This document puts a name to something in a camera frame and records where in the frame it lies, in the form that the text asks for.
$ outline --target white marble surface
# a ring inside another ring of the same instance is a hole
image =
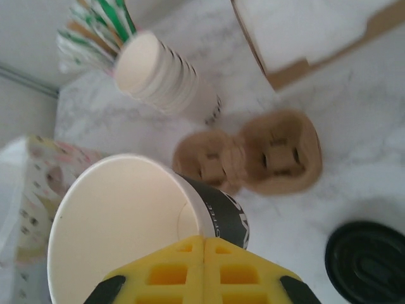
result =
[[[351,219],[405,233],[405,27],[277,95],[229,1],[193,0],[154,30],[216,86],[225,102],[222,129],[236,132],[250,117],[285,107],[313,120],[325,161],[317,185],[267,198],[242,191],[237,199],[251,225],[249,250],[299,274],[322,303],[347,303],[324,268],[328,236]],[[95,72],[62,90],[56,138],[169,165],[178,141],[200,129],[121,96],[108,76]]]

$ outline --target plastic lid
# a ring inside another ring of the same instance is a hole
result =
[[[405,236],[384,225],[353,222],[335,231],[325,255],[329,279],[353,304],[402,303]]]

